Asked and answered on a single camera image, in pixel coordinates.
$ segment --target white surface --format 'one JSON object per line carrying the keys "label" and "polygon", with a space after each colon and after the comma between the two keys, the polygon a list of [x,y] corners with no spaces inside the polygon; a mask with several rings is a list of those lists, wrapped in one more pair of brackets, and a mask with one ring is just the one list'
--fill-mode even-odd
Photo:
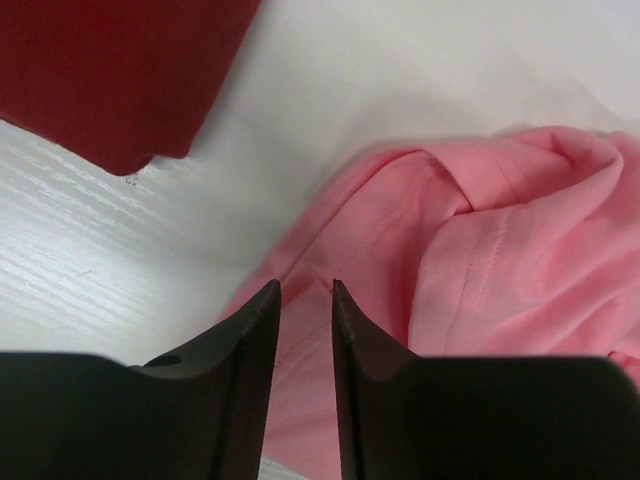
{"label": "white surface", "polygon": [[634,0],[265,0],[183,161],[116,178],[0,122],[0,348],[145,362],[212,324],[354,152],[640,133],[639,87]]}

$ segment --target folded pink cloth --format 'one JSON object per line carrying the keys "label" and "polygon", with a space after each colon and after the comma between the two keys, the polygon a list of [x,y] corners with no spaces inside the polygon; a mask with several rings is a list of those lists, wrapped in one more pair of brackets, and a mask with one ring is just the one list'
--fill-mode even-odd
{"label": "folded pink cloth", "polygon": [[224,315],[274,277],[264,451],[314,480],[340,478],[334,278],[418,354],[609,356],[640,384],[640,139],[549,127],[364,158]]}

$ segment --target garment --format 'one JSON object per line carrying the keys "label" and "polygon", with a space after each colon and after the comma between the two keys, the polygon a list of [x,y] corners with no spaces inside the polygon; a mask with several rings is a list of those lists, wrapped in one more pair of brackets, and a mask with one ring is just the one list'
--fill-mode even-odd
{"label": "garment", "polygon": [[117,175],[184,157],[260,0],[3,0],[0,118]]}
{"label": "garment", "polygon": [[420,355],[610,356],[640,384],[639,185],[640,139],[565,127],[356,162],[225,312],[282,282],[264,453],[340,478],[333,278]]}

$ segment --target dark red fabric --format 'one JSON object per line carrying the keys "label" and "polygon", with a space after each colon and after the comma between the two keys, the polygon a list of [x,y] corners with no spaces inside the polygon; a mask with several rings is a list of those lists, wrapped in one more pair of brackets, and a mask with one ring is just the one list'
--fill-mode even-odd
{"label": "dark red fabric", "polygon": [[184,157],[260,0],[1,0],[0,118],[116,175]]}

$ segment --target pink cloth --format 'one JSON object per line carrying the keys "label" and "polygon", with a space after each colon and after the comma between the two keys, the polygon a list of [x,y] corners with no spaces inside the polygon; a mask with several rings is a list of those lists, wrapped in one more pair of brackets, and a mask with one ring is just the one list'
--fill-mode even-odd
{"label": "pink cloth", "polygon": [[264,453],[313,480],[340,478],[333,278],[421,355],[610,356],[638,384],[640,139],[548,127],[364,158],[227,313],[274,277],[283,309]]}

